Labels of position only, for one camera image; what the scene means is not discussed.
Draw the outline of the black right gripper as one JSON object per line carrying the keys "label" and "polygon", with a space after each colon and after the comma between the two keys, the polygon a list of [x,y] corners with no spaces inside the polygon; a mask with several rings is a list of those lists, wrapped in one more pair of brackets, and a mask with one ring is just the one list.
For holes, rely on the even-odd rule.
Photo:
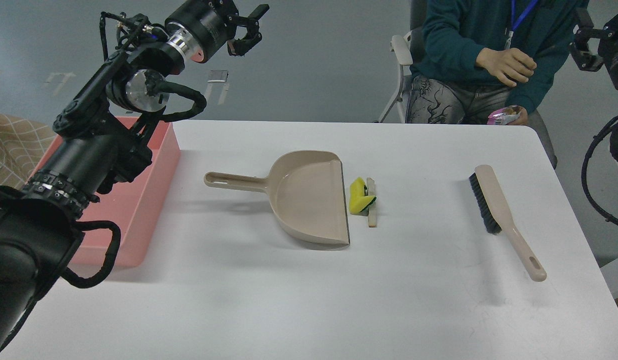
{"label": "black right gripper", "polygon": [[[574,10],[576,29],[569,52],[579,70],[586,72],[599,71],[604,63],[611,83],[618,91],[618,14],[613,16],[603,26],[595,28],[590,14],[585,7]],[[598,54],[591,52],[590,39],[600,39]]]}

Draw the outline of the person's left hand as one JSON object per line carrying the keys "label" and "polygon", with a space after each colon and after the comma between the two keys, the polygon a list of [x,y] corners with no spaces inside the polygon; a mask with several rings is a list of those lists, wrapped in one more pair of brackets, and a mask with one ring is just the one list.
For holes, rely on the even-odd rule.
{"label": "person's left hand", "polygon": [[508,123],[508,125],[510,126],[528,126],[529,125],[529,116],[527,114],[527,110],[519,105],[518,106],[519,112],[518,112],[518,117],[514,120],[511,121],[510,123]]}

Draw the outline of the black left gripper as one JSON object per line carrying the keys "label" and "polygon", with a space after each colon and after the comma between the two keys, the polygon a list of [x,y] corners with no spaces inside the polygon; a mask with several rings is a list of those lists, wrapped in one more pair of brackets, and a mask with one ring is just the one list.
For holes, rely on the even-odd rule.
{"label": "black left gripper", "polygon": [[[192,45],[185,58],[206,63],[227,43],[230,56],[242,57],[262,39],[259,21],[270,10],[269,4],[259,4],[248,16],[238,16],[233,0],[186,0],[165,19],[168,34],[190,34]],[[235,39],[237,27],[247,27],[243,38]]]}

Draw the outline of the person's right hand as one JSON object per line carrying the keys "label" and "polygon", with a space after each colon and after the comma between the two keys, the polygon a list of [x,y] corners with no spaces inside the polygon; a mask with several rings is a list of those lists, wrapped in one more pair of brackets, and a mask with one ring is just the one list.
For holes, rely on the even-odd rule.
{"label": "person's right hand", "polygon": [[519,48],[494,50],[485,47],[478,53],[475,66],[512,88],[526,84],[537,68],[535,60]]}

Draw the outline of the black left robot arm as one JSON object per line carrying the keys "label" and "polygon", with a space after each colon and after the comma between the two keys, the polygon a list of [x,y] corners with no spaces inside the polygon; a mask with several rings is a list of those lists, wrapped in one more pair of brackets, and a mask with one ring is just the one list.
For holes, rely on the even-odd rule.
{"label": "black left robot arm", "polygon": [[159,123],[206,109],[201,92],[167,77],[223,46],[245,55],[263,38],[269,9],[242,16],[232,0],[187,0],[162,24],[101,13],[104,62],[55,119],[60,146],[21,189],[0,186],[0,352],[57,280],[89,289],[110,275],[122,231],[110,220],[81,221],[83,212],[152,164]]}

